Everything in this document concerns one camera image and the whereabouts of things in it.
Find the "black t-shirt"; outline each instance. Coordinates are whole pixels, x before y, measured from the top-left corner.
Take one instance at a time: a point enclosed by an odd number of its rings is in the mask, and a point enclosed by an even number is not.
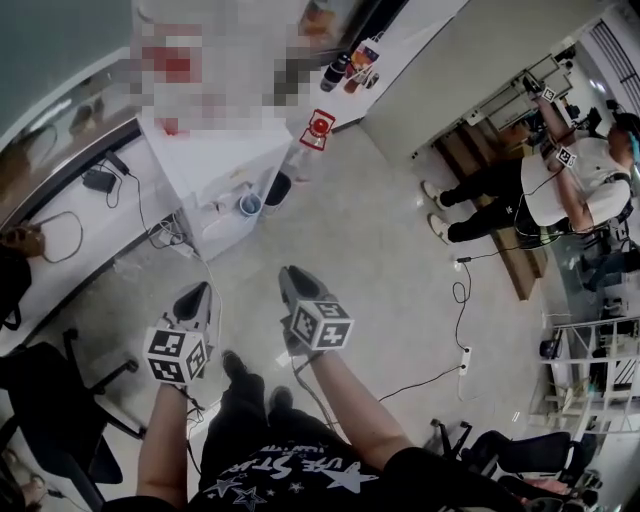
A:
[[[334,439],[267,444],[220,474],[203,475],[200,492],[187,510],[390,510],[406,505],[435,511],[444,503],[522,510],[496,482],[426,450],[402,450],[379,472],[360,461],[351,446]],[[149,497],[123,498],[103,508],[141,510],[175,512],[168,503]]]

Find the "star print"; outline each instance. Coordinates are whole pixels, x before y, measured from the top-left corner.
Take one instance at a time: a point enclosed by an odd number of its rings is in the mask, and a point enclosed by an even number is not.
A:
[[[302,487],[302,484],[300,482],[295,482],[291,483],[291,485],[289,486],[289,490],[298,494],[300,491],[304,490],[304,487]]]
[[[236,485],[242,485],[242,483],[236,482],[235,479],[236,479],[235,476],[233,478],[229,478],[229,480],[218,480],[216,478],[216,481],[217,481],[216,485],[212,485],[211,487],[209,487],[208,489],[205,489],[202,492],[206,493],[209,491],[214,491],[211,494],[209,494],[209,498],[213,498],[216,495],[215,491],[217,490],[218,494],[222,498],[224,496],[224,493],[227,492],[227,489],[235,487]]]
[[[238,495],[233,504],[244,505],[249,509],[250,512],[255,511],[256,505],[267,502],[267,500],[262,499],[260,496],[256,496],[255,487],[252,487],[248,491],[243,491],[242,489],[233,489],[233,492]]]
[[[359,462],[354,462],[345,471],[330,471],[328,469],[323,469],[321,471],[333,479],[333,482],[327,486],[327,489],[331,489],[332,487],[344,487],[354,494],[360,494],[360,484],[362,482],[369,482],[370,480],[378,479],[375,475],[361,475]]]

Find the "white desk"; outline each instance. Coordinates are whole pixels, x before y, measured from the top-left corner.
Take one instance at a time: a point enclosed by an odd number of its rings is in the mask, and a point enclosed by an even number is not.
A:
[[[138,138],[117,152],[141,183],[145,222],[154,226],[174,212],[179,202],[171,186],[152,157],[144,138]],[[22,324],[17,331],[0,330],[0,355],[5,355],[25,341],[61,301],[80,286],[102,265],[144,234],[138,211],[135,180],[123,178],[120,202],[109,209],[105,195],[89,190],[77,178],[49,202],[33,221],[38,222],[65,210],[73,211],[82,222],[84,241],[78,254],[57,264],[42,258],[29,260],[32,285],[20,301]],[[113,202],[115,192],[110,200]],[[78,227],[70,216],[43,226],[47,254],[53,258],[71,253],[78,243]]]

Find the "tile floor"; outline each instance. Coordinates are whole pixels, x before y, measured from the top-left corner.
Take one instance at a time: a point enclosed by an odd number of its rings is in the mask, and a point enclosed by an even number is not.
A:
[[[488,237],[456,247],[436,238],[425,220],[436,207],[423,200],[418,187],[424,178],[440,186],[455,183],[432,150],[421,152],[412,166],[393,168],[359,127],[349,128],[329,142],[311,184],[295,188],[274,217],[262,220],[248,238],[210,262],[223,298],[220,347],[237,351],[260,373],[267,394],[276,385],[289,385],[296,406],[319,415],[295,383],[290,366],[278,359],[284,352],[279,319],[286,310],[277,275],[288,264],[318,275],[356,319],[342,355],[374,395],[431,379],[459,364],[454,327],[460,306],[451,287],[456,280],[466,285],[467,275],[456,272],[451,262],[454,256],[493,252],[495,246]],[[472,211],[471,205],[461,205],[447,215],[457,220]],[[531,300],[520,302],[499,257],[474,261],[469,270],[473,289],[460,325],[460,341],[473,347],[468,375],[459,379],[453,373],[385,402],[417,444],[433,436],[429,423],[434,417],[451,425],[470,422],[472,439],[489,429],[517,438],[527,429],[539,375],[537,346],[544,330],[541,288],[536,287]],[[551,262],[545,283],[556,279],[557,272]],[[155,322],[167,296],[206,279],[202,262],[170,249],[154,250],[145,242],[84,290],[37,340],[57,343],[64,329],[76,326],[81,335],[77,358],[91,384],[127,354],[140,356],[144,330]],[[310,373],[303,377],[315,387]],[[226,385],[214,357],[192,392],[203,405],[212,406]],[[132,421],[145,423],[156,387],[141,370],[122,376],[105,398]],[[0,419],[8,415],[3,393]],[[107,498],[131,494],[139,442],[111,427],[105,435],[124,483],[101,489]],[[193,438],[197,458],[204,437],[200,433]],[[33,464],[20,435],[13,444]],[[80,499],[67,481],[50,476],[47,480]],[[189,485],[193,492],[193,468]],[[46,510],[72,508],[51,498],[44,505]]]

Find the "shoe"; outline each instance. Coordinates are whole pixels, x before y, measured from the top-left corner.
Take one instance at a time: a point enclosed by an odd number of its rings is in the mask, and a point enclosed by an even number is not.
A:
[[[291,409],[293,407],[293,395],[291,390],[286,386],[278,386],[271,393],[269,398],[269,410],[274,409]]]
[[[427,222],[429,223],[429,227],[433,230],[433,232],[437,235],[440,240],[442,240],[445,244],[449,245],[451,240],[449,240],[449,227],[451,224],[447,224],[437,215],[430,213],[427,215]]]
[[[443,190],[440,190],[438,187],[432,185],[428,181],[420,182],[420,188],[425,193],[425,195],[429,199],[431,199],[434,203],[436,203],[436,206],[440,208],[442,211],[449,208],[448,206],[443,205],[442,202],[440,201],[440,196],[442,195],[442,192],[444,192]]]
[[[249,373],[242,359],[233,350],[225,350],[222,353],[222,369],[232,381]]]

